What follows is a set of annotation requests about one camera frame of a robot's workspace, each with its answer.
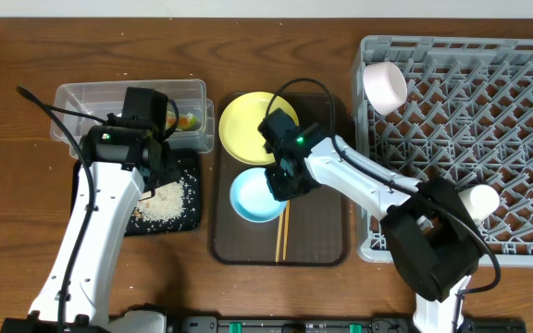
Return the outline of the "cooked rice pile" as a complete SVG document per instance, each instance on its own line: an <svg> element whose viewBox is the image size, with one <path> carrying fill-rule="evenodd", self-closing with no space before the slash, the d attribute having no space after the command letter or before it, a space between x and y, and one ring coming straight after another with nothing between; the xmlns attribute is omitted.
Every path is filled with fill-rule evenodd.
<svg viewBox="0 0 533 333"><path fill-rule="evenodd" d="M171 182L155 189L155 194L144 192L133 215L151 221L168 221L184 216L184 182Z"/></svg>

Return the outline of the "light blue bowl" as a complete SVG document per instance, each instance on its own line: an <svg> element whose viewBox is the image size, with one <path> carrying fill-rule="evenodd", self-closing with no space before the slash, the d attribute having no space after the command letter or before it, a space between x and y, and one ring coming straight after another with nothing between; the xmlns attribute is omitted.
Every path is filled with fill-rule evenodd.
<svg viewBox="0 0 533 333"><path fill-rule="evenodd" d="M274 198L264 167L253 167L240 173L231 183L229 201L240 217L253 223L276 219L288 206Z"/></svg>

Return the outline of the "green snack wrapper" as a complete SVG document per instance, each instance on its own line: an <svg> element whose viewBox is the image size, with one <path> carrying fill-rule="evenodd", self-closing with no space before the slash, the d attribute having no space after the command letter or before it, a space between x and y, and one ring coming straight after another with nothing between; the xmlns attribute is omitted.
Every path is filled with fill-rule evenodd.
<svg viewBox="0 0 533 333"><path fill-rule="evenodd" d="M172 111L167 112L167 128L169 129L175 123L178 123L176 131L193 131L199 125L199 120L194 113L179 114L179 119L176 119L176 114Z"/></svg>

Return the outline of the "pink round bowl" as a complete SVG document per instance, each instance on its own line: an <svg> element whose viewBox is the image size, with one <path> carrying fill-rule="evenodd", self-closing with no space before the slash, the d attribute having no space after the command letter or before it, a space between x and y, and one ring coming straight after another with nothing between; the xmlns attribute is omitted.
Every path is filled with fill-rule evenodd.
<svg viewBox="0 0 533 333"><path fill-rule="evenodd" d="M406 102L406 81L393 63L367 65L362 77L366 98L378 114L386 116Z"/></svg>

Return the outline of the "white paper cup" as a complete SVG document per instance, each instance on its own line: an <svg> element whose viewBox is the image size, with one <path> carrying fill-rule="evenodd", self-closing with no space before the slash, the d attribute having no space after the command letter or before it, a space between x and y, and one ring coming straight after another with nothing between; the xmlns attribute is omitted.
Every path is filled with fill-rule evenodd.
<svg viewBox="0 0 533 333"><path fill-rule="evenodd" d="M491 186L479 184L459 193L466 211L476 225L480 225L499 207L499 193Z"/></svg>

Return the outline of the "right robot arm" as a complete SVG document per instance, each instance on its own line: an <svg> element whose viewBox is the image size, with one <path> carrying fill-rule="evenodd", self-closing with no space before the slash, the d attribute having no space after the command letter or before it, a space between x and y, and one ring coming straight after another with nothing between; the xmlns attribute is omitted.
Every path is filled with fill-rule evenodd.
<svg viewBox="0 0 533 333"><path fill-rule="evenodd" d="M317 123L302 129L282 109L266 116L258 130L275 157L266 181L276 200L325 185L360 204L378 220L395 267L416 294L415 327L454 332L463 324L465 288L485 248L477 226L499 205L492 187L458 191L446 179L399 175Z"/></svg>

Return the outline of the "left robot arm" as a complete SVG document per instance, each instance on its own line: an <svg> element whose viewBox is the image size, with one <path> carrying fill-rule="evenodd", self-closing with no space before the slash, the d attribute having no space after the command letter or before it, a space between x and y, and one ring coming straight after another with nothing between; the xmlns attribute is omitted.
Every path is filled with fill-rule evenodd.
<svg viewBox="0 0 533 333"><path fill-rule="evenodd" d="M4 332L169 332L168 316L145 305L118 318L109 314L112 278L130 216L145 190L171 178L167 142L176 127L167 111L176 103L153 89L129 87L119 116L99 120L76 140L46 105L24 87L65 134L81 168L75 202L55 263L24 318L7 318Z"/></svg>

